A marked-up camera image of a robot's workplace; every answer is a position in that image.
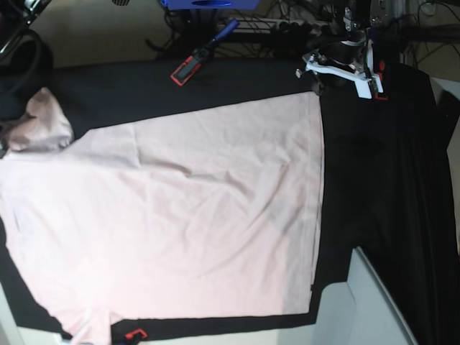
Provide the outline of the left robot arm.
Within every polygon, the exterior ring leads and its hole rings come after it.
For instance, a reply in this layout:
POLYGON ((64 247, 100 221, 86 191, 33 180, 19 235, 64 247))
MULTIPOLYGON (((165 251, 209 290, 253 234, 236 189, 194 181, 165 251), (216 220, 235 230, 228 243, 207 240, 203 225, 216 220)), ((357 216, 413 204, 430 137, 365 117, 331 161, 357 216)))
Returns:
POLYGON ((317 96, 350 82, 360 98, 387 100, 385 62, 374 61, 371 2, 342 1, 332 8, 331 21, 308 39, 305 67, 296 76, 310 75, 317 96))

